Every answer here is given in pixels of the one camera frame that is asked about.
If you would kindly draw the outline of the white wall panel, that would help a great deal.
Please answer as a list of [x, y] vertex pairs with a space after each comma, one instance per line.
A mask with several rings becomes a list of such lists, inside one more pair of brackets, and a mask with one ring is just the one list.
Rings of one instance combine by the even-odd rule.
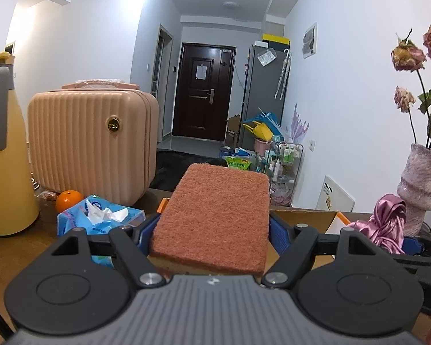
[[302, 53], [304, 58], [311, 57], [316, 53], [318, 24], [314, 23], [303, 35]]

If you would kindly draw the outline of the yellow thermos jug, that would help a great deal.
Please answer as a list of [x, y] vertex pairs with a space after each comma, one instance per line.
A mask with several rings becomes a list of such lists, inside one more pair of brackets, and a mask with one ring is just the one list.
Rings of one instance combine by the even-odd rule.
[[39, 216], [25, 122], [14, 89], [14, 56], [0, 53], [0, 236], [25, 230]]

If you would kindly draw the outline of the pink satin scrunchie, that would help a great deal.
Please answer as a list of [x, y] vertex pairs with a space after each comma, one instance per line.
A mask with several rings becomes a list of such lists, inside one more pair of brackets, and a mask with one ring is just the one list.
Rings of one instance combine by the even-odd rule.
[[386, 194], [378, 200], [368, 221], [358, 220], [348, 227], [388, 253], [402, 255], [405, 222], [406, 203], [397, 195]]

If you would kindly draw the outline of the grey refrigerator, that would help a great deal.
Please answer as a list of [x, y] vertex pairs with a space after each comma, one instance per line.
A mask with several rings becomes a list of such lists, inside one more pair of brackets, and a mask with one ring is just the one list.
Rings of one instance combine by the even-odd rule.
[[289, 48], [251, 46], [247, 59], [241, 124], [248, 123], [262, 112], [274, 114], [282, 122], [286, 99], [286, 66]]

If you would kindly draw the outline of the pink ribbed suitcase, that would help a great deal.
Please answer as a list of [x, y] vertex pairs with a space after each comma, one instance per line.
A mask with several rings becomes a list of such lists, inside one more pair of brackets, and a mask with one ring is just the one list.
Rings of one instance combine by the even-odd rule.
[[155, 176], [159, 103], [129, 83], [74, 84], [28, 104], [33, 176], [54, 192], [76, 190], [131, 206]]

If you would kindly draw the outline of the orange scouring sponge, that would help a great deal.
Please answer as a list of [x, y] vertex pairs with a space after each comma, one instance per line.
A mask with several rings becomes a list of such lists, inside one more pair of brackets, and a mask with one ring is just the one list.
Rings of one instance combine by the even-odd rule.
[[167, 273], [259, 277], [267, 260], [269, 205], [266, 175], [192, 164], [154, 229], [149, 258]]

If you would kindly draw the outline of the red cardboard box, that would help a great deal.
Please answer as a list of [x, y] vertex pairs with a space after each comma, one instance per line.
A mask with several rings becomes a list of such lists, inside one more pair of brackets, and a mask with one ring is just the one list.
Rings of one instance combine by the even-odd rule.
[[172, 197], [155, 226], [149, 258], [163, 274], [253, 275], [261, 277], [279, 258], [268, 240], [270, 213], [291, 227], [306, 223], [325, 234], [334, 219], [343, 226], [366, 221], [370, 213], [244, 205], [192, 205]]

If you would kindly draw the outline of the dark entrance door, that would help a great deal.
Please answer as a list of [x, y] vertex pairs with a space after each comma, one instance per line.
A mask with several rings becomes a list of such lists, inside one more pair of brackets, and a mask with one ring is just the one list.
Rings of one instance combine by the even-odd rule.
[[184, 43], [181, 48], [172, 133], [223, 141], [236, 48]]

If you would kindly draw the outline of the orange fruit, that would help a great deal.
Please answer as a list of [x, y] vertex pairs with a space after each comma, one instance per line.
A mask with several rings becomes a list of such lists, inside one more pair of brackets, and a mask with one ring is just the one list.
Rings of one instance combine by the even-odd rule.
[[55, 209], [57, 213], [70, 209], [84, 199], [83, 195], [79, 191], [66, 190], [61, 192], [55, 202]]

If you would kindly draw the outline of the blue tissue pack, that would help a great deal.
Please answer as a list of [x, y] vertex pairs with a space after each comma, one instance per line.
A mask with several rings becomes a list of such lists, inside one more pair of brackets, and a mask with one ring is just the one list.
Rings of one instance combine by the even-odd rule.
[[81, 202], [57, 215], [57, 237], [61, 237], [76, 227], [86, 229], [87, 235], [107, 235], [119, 226], [145, 221], [144, 210], [119, 205], [90, 195]]

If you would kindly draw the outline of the pink textured vase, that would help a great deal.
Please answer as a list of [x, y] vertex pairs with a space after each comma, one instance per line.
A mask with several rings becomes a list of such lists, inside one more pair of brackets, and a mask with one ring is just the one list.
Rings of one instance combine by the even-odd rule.
[[420, 144], [412, 144], [400, 183], [398, 196], [406, 203], [404, 235], [416, 236], [431, 211], [431, 150]]

